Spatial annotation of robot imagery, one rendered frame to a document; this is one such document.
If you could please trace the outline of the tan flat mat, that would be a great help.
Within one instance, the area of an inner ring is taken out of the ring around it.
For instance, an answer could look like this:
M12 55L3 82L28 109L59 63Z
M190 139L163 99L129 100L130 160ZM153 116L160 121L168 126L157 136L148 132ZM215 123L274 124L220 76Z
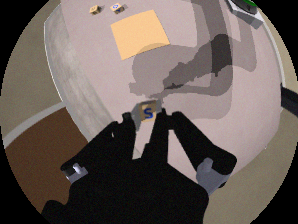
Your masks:
M122 60L170 45L154 10L122 19L111 24L111 28Z

